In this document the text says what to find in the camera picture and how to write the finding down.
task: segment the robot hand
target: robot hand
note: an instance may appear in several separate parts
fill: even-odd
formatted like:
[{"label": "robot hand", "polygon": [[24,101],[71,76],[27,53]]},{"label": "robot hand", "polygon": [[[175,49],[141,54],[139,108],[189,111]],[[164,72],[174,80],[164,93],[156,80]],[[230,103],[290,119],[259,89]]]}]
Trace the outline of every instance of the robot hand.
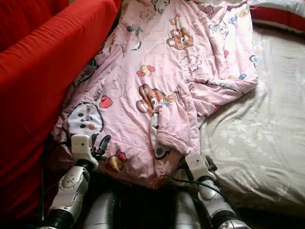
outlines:
[{"label": "robot hand", "polygon": [[185,161],[193,176],[193,180],[199,185],[198,198],[202,202],[210,222],[214,229],[250,229],[242,222],[236,212],[229,204],[229,200],[224,197],[217,180],[211,172],[217,167],[210,157],[204,160],[200,154],[191,154],[185,157]]},{"label": "robot hand", "polygon": [[[105,138],[106,150],[110,138]],[[60,179],[58,193],[49,209],[40,229],[70,229],[81,213],[82,200],[88,190],[90,173],[99,163],[91,152],[91,137],[73,135],[71,137],[72,154],[76,165]]]}]

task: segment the pillow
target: pillow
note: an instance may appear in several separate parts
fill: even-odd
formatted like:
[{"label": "pillow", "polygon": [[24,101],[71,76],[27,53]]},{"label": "pillow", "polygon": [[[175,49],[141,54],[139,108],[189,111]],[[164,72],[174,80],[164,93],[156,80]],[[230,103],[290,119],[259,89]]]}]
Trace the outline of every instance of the pillow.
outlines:
[{"label": "pillow", "polygon": [[252,0],[250,11],[254,24],[305,35],[305,0]]}]

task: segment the red sofa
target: red sofa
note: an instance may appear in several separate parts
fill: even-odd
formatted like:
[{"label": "red sofa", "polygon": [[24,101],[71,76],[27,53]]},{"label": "red sofa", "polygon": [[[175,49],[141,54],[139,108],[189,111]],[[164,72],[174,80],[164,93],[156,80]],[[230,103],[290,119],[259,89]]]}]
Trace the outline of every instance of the red sofa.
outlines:
[{"label": "red sofa", "polygon": [[0,0],[0,219],[37,217],[44,141],[120,0]]}]

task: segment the mattress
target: mattress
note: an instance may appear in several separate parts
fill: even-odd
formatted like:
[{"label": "mattress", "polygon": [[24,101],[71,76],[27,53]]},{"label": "mattress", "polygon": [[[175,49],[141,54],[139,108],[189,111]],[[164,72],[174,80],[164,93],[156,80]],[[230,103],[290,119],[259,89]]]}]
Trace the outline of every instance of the mattress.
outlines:
[{"label": "mattress", "polygon": [[201,127],[201,153],[238,207],[305,216],[305,41],[254,28],[260,82]]}]

